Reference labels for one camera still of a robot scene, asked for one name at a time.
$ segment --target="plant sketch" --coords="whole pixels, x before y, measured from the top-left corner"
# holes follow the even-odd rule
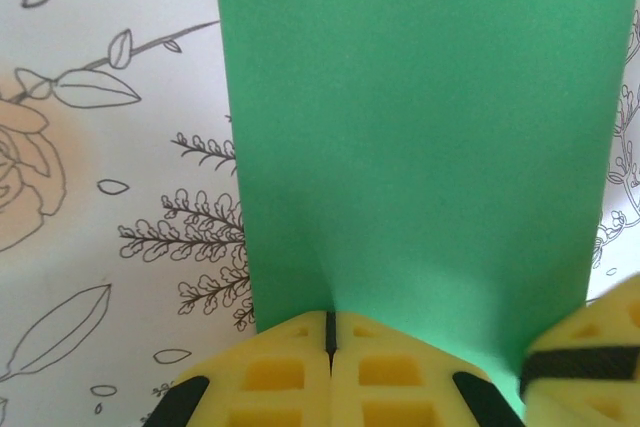
[[[169,389],[171,388],[171,386],[173,385],[173,382],[164,382],[160,385],[160,387],[154,387],[153,390],[151,391],[151,395],[161,398],[164,397],[164,395],[169,392]]]
[[[43,315],[18,341],[5,372],[0,374],[0,383],[19,375],[37,374],[70,355],[107,315],[110,297],[111,284],[98,285],[75,293]],[[106,387],[92,387],[91,392],[100,395],[94,388]],[[0,426],[7,404],[8,399],[0,398]]]
[[[640,50],[640,11],[636,9],[633,14],[633,24],[629,34],[629,47],[627,49],[627,64]]]
[[[42,5],[46,0],[24,0]],[[67,70],[48,78],[33,70],[17,68],[14,75],[22,91],[9,99],[0,99],[0,252],[22,242],[44,225],[47,216],[55,215],[66,196],[66,177],[55,146],[46,136],[49,121],[45,115],[22,105],[29,99],[50,97],[63,105],[79,109],[134,104],[140,96],[118,77],[98,70],[110,67],[125,69],[136,55],[162,46],[181,53],[177,39],[217,25],[206,22],[170,35],[134,46],[131,31],[118,33],[109,43],[106,56],[83,67]],[[122,189],[98,188],[109,195]]]
[[[235,148],[230,140],[220,145],[213,139],[204,142],[197,135],[188,140],[178,133],[171,142],[183,149],[182,157],[189,153],[201,155],[198,165],[216,159],[218,170],[230,162],[234,164],[231,175],[235,173]],[[120,249],[120,256],[142,256],[145,262],[163,256],[175,261],[192,258],[213,264],[224,263],[230,257],[231,265],[223,264],[217,276],[203,274],[197,282],[178,284],[181,298],[178,315],[190,314],[196,305],[202,307],[205,315],[220,305],[235,306],[233,318],[239,331],[255,323],[240,202],[229,194],[211,199],[203,190],[194,196],[185,189],[178,189],[173,198],[163,195],[161,202],[165,210],[163,220],[139,219],[133,227],[118,227],[120,237],[128,242]]]
[[[191,138],[191,141],[187,139],[182,132],[178,132],[176,135],[176,139],[172,140],[171,143],[179,145],[184,148],[181,157],[184,157],[187,154],[195,153],[200,154],[202,157],[198,162],[198,165],[202,165],[206,160],[214,158],[219,159],[218,164],[215,167],[215,170],[218,170],[222,167],[223,164],[227,162],[235,163],[236,160],[236,152],[233,142],[230,140],[225,140],[220,146],[214,139],[207,140],[205,144],[204,141],[200,138],[199,135],[194,135]],[[231,175],[235,174],[236,168],[235,166],[231,170]]]
[[[629,140],[629,126],[640,109],[640,85],[636,92],[634,95],[626,84],[622,86],[613,132],[614,165],[610,164],[607,172],[607,182],[623,189],[630,210],[626,213],[622,210],[613,210],[610,212],[611,219],[608,222],[600,221],[593,247],[593,269],[600,266],[603,249],[607,245],[618,239],[624,231],[640,224],[640,200],[637,190],[640,186],[640,178],[638,163],[634,159],[633,141]],[[613,276],[616,272],[617,268],[612,267],[607,270],[606,275]]]

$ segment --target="green foam sheet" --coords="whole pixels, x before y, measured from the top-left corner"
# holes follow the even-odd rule
[[[633,0],[220,0],[260,330],[369,315],[485,367],[579,307]]]

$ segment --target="stem drawing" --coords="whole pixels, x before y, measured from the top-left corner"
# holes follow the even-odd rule
[[[640,199],[637,191],[640,179],[638,178],[638,164],[634,159],[633,141],[629,140],[629,126],[640,109],[639,97],[640,85],[636,95],[626,84],[622,86],[613,132],[614,149],[612,152],[617,152],[617,155],[613,158],[613,165],[610,163],[607,173],[607,182],[622,188],[630,210],[626,213],[622,210],[613,210],[610,212],[610,221],[606,223],[600,221],[593,248],[593,269],[600,266],[603,249],[607,245],[618,239],[624,231],[640,224]],[[612,268],[606,274],[613,276],[616,272],[617,269]]]
[[[202,165],[206,160],[211,158],[219,159],[215,170],[218,170],[227,162],[235,163],[236,161],[235,147],[233,142],[230,140],[225,140],[222,146],[220,146],[214,139],[209,139],[205,144],[199,135],[194,135],[191,138],[191,141],[189,141],[182,132],[178,132],[176,139],[172,140],[171,143],[179,145],[184,149],[181,157],[191,153],[202,155],[198,165]],[[234,166],[231,174],[233,175],[235,172],[236,168]]]
[[[628,64],[631,62],[631,59],[638,53],[640,50],[640,12],[638,9],[633,14],[633,25],[631,27],[631,33],[629,34],[629,48],[627,50],[627,61]]]
[[[46,0],[23,0],[30,7],[37,7],[43,2]],[[137,47],[131,31],[126,29],[111,40],[105,57],[80,68],[66,70],[55,78],[24,68],[14,70],[21,92],[9,99],[0,98],[0,252],[37,232],[46,217],[59,211],[67,193],[63,164],[45,132],[49,120],[22,103],[51,96],[68,107],[80,109],[140,102],[140,96],[124,81],[97,69],[111,67],[116,71],[123,70],[133,57],[159,46],[179,54],[182,49],[178,39],[218,23],[216,20],[197,24]],[[220,150],[220,155],[228,157],[233,145],[225,144],[224,149]],[[128,189],[124,183],[116,186],[114,182],[118,181],[105,180],[109,182],[98,184],[105,194],[117,195]]]

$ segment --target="black strip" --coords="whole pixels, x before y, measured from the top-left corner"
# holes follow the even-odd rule
[[[329,354],[329,372],[333,371],[333,356],[338,350],[338,342],[336,340],[336,313],[327,312],[327,323],[325,324],[325,343],[324,350]]]
[[[634,380],[640,362],[640,346],[592,347],[534,352],[520,375],[520,397],[540,378]]]
[[[524,427],[491,382],[469,372],[456,372],[453,374],[453,381],[478,422],[478,427]]]
[[[171,387],[143,427],[187,427],[208,386],[209,379],[198,376]]]

